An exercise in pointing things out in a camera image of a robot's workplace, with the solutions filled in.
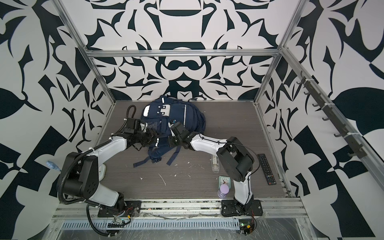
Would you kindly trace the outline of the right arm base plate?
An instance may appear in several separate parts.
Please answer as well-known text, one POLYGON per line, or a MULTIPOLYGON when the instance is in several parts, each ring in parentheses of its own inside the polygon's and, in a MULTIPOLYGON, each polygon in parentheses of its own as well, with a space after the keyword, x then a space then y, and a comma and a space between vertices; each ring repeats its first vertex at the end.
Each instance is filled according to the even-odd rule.
POLYGON ((223 217, 237 217, 237 216, 256 216, 263 215, 263 208, 260 200, 253 200, 242 205, 236 200, 222 200, 221 201, 221 215, 223 217))

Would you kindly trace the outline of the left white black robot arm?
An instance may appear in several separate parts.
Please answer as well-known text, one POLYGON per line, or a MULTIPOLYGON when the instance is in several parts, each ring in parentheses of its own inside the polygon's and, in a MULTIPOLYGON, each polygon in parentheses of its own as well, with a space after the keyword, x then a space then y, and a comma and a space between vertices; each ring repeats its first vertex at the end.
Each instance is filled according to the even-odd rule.
POLYGON ((100 184, 99 167, 130 147, 149 146, 158 135, 147 123, 128 118, 107 141, 82 153, 69 153, 57 183, 59 202, 64 205, 85 202, 122 212, 126 207, 123 194, 100 184))

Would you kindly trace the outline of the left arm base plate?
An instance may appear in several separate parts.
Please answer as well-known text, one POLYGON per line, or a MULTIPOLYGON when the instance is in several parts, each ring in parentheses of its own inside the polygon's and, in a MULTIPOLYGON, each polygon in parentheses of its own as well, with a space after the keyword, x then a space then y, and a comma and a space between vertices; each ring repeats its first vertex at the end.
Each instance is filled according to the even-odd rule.
POLYGON ((101 206, 98 217, 112 218, 132 216, 140 213, 141 205, 141 201, 125 201, 124 203, 118 202, 113 207, 101 206))

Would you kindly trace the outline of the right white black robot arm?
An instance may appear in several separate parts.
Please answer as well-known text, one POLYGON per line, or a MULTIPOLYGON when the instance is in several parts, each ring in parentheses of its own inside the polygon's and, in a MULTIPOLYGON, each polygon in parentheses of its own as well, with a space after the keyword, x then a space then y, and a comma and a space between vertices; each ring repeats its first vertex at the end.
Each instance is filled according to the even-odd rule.
POLYGON ((171 126, 171 144, 197 152, 204 152, 219 159, 227 175, 233 180, 234 204, 238 212, 248 211, 254 201, 251 190, 254 158, 248 149, 235 137, 215 139, 192 132, 182 123, 171 126))

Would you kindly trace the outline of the navy blue school backpack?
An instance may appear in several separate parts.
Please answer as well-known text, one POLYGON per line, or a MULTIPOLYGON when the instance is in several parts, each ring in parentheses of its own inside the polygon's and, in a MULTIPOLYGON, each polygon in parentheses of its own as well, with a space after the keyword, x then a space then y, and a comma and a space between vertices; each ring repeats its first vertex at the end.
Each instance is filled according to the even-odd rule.
POLYGON ((171 126, 181 123, 190 132, 203 133, 206 129, 206 118, 197 106, 171 97, 160 96, 149 103, 142 111, 141 120, 148 127, 156 130, 155 141, 149 145, 148 156, 144 160, 134 163, 133 167, 139 167, 148 161, 157 163, 162 156, 176 149, 167 165, 171 165, 178 156, 181 146, 171 147, 169 137, 172 135, 171 126))

